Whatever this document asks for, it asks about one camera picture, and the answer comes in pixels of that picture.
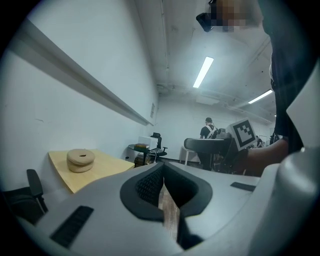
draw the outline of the light wood tabletop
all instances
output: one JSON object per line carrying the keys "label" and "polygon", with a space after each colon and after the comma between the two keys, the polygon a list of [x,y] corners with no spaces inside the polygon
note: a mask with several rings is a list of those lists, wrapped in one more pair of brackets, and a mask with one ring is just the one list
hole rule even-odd
{"label": "light wood tabletop", "polygon": [[56,171],[73,193],[95,180],[125,172],[135,166],[132,162],[115,158],[98,149],[90,149],[90,151],[95,155],[93,167],[92,169],[81,173],[75,173],[68,169],[68,150],[50,151],[48,153]]}

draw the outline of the man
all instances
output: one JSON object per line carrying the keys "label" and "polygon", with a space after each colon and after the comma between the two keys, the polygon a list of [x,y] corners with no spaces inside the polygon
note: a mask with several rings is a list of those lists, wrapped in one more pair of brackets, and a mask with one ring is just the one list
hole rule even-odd
{"label": "man", "polygon": [[246,169],[261,176],[266,166],[280,163],[303,146],[286,110],[308,80],[318,57],[317,33],[312,30],[317,17],[315,7],[311,3],[289,0],[210,2],[211,19],[216,19],[218,26],[239,26],[242,29],[262,24],[270,36],[273,51],[270,76],[276,103],[274,132],[282,135],[282,139],[268,147],[240,151],[232,165],[235,172]]}
{"label": "man", "polygon": [[[212,119],[207,117],[205,119],[205,126],[201,129],[200,139],[213,139],[215,134],[215,126],[212,123]],[[211,154],[197,152],[200,162],[204,170],[211,171]]]}
{"label": "man", "polygon": [[256,147],[257,147],[257,148],[262,148],[262,139],[260,139],[260,138],[258,137],[258,135],[256,135],[255,137],[256,137],[256,141],[257,141]]}

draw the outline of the office chair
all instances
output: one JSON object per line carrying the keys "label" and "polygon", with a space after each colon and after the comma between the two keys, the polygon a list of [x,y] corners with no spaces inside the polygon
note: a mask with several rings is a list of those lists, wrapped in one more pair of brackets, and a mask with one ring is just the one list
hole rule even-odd
{"label": "office chair", "polygon": [[28,169],[26,175],[29,186],[5,191],[3,195],[15,215],[36,224],[48,208],[42,197],[43,189],[37,172]]}
{"label": "office chair", "polygon": [[[151,135],[150,137],[151,137],[151,138],[156,138],[156,139],[158,139],[158,144],[157,144],[156,147],[157,147],[158,149],[161,149],[161,141],[162,141],[162,138],[161,138],[160,133],[154,132],[153,135]],[[166,149],[167,149],[167,147],[164,146],[164,147],[163,147],[163,151],[156,154],[157,158],[158,158],[158,157],[164,157],[164,156],[166,156],[166,155],[168,154],[167,152],[165,152]]]}

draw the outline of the fluorescent light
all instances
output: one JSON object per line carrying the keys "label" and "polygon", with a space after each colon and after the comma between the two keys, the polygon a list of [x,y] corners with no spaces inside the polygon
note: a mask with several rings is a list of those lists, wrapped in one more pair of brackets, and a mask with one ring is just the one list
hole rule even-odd
{"label": "fluorescent light", "polygon": [[199,86],[201,85],[202,81],[204,80],[208,70],[210,69],[212,62],[214,62],[213,58],[205,57],[202,68],[198,74],[198,77],[196,78],[196,80],[194,82],[194,85],[193,85],[194,88],[199,88]]}
{"label": "fluorescent light", "polygon": [[265,92],[264,94],[260,95],[259,97],[256,97],[255,99],[249,101],[249,104],[252,104],[260,99],[262,99],[263,97],[266,97],[267,95],[271,94],[273,91],[272,90],[268,90],[267,92]]}

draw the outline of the floor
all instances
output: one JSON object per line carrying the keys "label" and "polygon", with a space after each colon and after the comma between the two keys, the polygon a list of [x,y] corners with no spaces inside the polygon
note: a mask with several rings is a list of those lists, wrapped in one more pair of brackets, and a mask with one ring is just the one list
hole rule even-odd
{"label": "floor", "polygon": [[[179,162],[178,160],[166,160],[166,159],[159,159],[159,162]],[[188,166],[192,166],[195,168],[201,168],[202,166],[198,163],[188,162]],[[159,195],[159,205],[158,208],[163,210],[164,212],[164,227],[168,230],[170,236],[177,240],[178,234],[178,225],[179,225],[179,216],[180,210],[176,206],[174,200],[169,194],[166,186],[163,185],[160,195]]]}

